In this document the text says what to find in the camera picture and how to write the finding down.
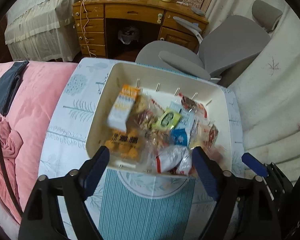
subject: chair headrest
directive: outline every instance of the chair headrest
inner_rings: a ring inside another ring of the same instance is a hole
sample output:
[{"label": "chair headrest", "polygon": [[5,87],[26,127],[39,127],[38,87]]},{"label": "chair headrest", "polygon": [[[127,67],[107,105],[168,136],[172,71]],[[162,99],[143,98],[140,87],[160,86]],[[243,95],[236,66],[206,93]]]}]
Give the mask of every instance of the chair headrest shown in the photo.
[{"label": "chair headrest", "polygon": [[282,16],[282,11],[270,4],[255,0],[252,5],[252,15],[267,32],[273,31]]}]

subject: blue snack package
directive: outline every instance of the blue snack package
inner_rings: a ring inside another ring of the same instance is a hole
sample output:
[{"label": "blue snack package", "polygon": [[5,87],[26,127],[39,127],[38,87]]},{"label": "blue snack package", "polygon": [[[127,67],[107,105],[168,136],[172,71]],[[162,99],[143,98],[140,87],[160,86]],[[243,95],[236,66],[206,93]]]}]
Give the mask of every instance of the blue snack package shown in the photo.
[{"label": "blue snack package", "polygon": [[173,129],[170,136],[175,145],[188,146],[188,136],[185,129]]}]

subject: chair armrest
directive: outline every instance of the chair armrest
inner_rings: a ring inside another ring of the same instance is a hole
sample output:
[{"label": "chair armrest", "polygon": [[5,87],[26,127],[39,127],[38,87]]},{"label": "chair armrest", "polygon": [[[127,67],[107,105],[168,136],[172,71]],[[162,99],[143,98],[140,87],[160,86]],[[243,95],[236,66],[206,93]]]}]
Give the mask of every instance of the chair armrest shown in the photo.
[{"label": "chair armrest", "polygon": [[210,80],[210,75],[204,68],[198,66],[190,60],[187,60],[186,58],[180,57],[165,50],[159,52],[159,58],[181,72],[189,73],[190,75],[204,80]]},{"label": "chair armrest", "polygon": [[203,40],[202,36],[200,35],[200,32],[202,32],[202,30],[197,26],[194,25],[193,23],[182,19],[180,17],[174,16],[173,19],[179,23],[181,26],[185,27],[186,29],[188,29],[189,31],[191,31],[198,39],[199,44],[201,43],[201,41]]}]

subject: drawer handle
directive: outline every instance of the drawer handle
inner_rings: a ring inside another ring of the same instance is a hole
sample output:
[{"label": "drawer handle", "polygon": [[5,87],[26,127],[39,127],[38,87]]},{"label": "drawer handle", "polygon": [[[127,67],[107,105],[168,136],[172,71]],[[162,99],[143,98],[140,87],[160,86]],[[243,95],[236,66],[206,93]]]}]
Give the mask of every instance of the drawer handle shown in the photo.
[{"label": "drawer handle", "polygon": [[159,14],[158,14],[158,20],[157,20],[157,23],[159,23],[159,24],[161,23],[162,16],[163,16],[162,13],[159,13]]},{"label": "drawer handle", "polygon": [[138,15],[138,12],[135,12],[135,11],[128,11],[127,14]]}]

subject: white curtain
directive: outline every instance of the white curtain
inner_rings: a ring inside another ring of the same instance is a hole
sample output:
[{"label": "white curtain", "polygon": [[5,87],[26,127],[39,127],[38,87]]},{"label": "white curtain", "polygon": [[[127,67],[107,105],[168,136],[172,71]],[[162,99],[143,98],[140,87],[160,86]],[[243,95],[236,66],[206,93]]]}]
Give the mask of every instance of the white curtain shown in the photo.
[{"label": "white curtain", "polygon": [[[254,1],[212,0],[207,33],[230,15],[252,19]],[[238,100],[245,150],[262,163],[276,163],[295,182],[300,175],[300,20],[284,0],[263,1],[282,10],[282,19],[266,48],[229,88]]]}]

